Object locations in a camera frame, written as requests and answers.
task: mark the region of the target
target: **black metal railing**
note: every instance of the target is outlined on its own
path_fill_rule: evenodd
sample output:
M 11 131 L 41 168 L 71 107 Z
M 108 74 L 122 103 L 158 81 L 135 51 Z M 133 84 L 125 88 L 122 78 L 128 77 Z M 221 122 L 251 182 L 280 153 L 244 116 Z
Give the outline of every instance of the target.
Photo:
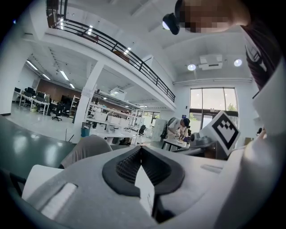
M 62 7 L 62 5 L 63 2 L 61 1 L 59 14 L 57 11 L 57 16 L 56 16 L 57 22 L 51 25 L 52 28 L 60 30 L 62 29 L 66 32 L 78 35 L 93 43 L 96 43 L 96 45 L 100 45 L 108 49 L 115 55 L 119 56 L 120 58 L 131 64 L 134 68 L 136 68 L 144 76 L 146 76 L 152 83 L 154 83 L 161 91 L 163 91 L 164 94 L 166 94 L 173 102 L 175 101 L 174 93 L 160 79 L 160 77 L 158 77 L 157 74 L 136 54 L 128 50 L 126 46 L 122 45 L 120 42 L 106 35 L 105 33 L 102 33 L 101 31 L 98 31 L 95 28 L 90 28 L 88 25 L 67 19 L 66 18 L 67 0 L 65 0 L 64 2 L 64 7 Z

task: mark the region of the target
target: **balcony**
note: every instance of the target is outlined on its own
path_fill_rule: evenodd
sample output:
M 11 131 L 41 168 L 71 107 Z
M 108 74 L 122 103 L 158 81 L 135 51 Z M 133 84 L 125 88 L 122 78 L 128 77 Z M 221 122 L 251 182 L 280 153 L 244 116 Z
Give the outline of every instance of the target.
M 49 27 L 75 34 L 95 43 L 95 45 L 100 45 L 106 48 L 141 72 L 148 80 L 167 95 L 171 101 L 175 101 L 175 95 L 168 86 L 144 61 L 142 61 L 135 53 L 130 51 L 128 47 L 125 47 L 117 40 L 96 30 L 95 28 L 67 19 L 66 8 L 67 0 L 64 3 L 63 1 L 59 3 L 58 0 L 47 1 L 46 13 Z

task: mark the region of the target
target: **air conditioner unit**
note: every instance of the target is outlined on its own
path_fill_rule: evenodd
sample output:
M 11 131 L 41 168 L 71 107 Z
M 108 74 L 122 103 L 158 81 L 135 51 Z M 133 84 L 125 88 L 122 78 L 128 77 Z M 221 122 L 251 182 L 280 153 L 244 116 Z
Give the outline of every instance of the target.
M 199 68 L 204 70 L 221 69 L 223 67 L 223 56 L 222 55 L 204 55 L 200 56 L 201 64 Z
M 119 88 L 114 88 L 113 90 L 110 91 L 110 95 L 117 97 L 118 99 L 124 100 L 127 92 L 122 91 Z

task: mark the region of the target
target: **ceiling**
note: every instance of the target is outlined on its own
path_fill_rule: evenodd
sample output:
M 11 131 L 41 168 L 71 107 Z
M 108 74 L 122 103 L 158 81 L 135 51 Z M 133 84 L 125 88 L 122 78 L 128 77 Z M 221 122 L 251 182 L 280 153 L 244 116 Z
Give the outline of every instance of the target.
M 176 75 L 173 81 L 181 81 L 186 75 L 189 80 L 195 79 L 187 70 L 187 65 L 198 65 L 199 56 L 207 54 L 223 55 L 223 68 L 228 70 L 236 68 L 233 64 L 235 59 L 242 59 L 241 77 L 249 77 L 248 68 L 245 68 L 244 38 L 239 26 L 212 34 L 191 34 L 181 29 L 176 36 L 163 29 L 162 18 L 174 11 L 176 1 L 68 0 L 67 18 L 93 25 L 123 45 L 131 47 L 140 58 L 153 55 L 167 74 L 172 74 L 173 70 Z M 199 76 L 200 69 L 197 68 L 196 71 Z M 223 71 L 210 71 L 213 75 L 219 75 L 219 78 L 230 77 L 229 74 L 223 74 Z
M 65 48 L 43 47 L 36 42 L 31 43 L 33 53 L 29 60 L 40 72 L 46 74 L 51 82 L 68 87 L 72 83 L 77 91 L 81 91 L 96 64 L 96 61 L 78 52 Z M 59 70 L 63 70 L 69 81 L 66 81 Z M 35 71 L 42 79 L 46 80 L 39 71 Z M 104 66 L 97 80 L 97 89 L 109 93 L 114 88 L 120 88 L 127 92 L 126 100 L 139 105 L 151 105 L 152 107 L 166 109 L 163 103 L 147 93 L 139 86 L 130 83 L 130 80 L 114 69 Z

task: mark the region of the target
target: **brown wall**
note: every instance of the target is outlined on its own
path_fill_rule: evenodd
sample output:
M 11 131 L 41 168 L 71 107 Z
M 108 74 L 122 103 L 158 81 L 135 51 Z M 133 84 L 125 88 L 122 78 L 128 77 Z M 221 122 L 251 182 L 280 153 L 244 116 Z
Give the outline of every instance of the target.
M 62 95 L 69 96 L 71 98 L 71 100 L 73 99 L 74 95 L 76 97 L 78 97 L 78 98 L 80 98 L 80 95 L 81 95 L 80 92 L 73 91 L 73 90 L 68 89 L 68 88 L 64 88 L 62 86 L 50 83 L 48 81 L 44 81 L 42 79 L 39 82 L 37 91 L 45 92 L 45 93 L 49 94 L 51 99 L 52 100 L 56 100 L 56 101 L 61 101 Z M 99 100 L 99 104 L 100 105 L 106 105 L 110 109 L 114 108 L 114 109 L 117 109 L 117 110 L 127 111 L 127 109 L 125 109 L 125 108 L 123 108 L 121 106 L 117 106 L 117 105 L 108 103 L 108 102 L 106 102 L 104 100 L 101 100 L 101 99 Z
M 81 94 L 80 92 L 73 91 L 44 80 L 40 80 L 37 91 L 49 94 L 51 99 L 56 101 L 61 101 L 63 95 L 69 96 L 72 100 L 74 95 L 80 98 Z

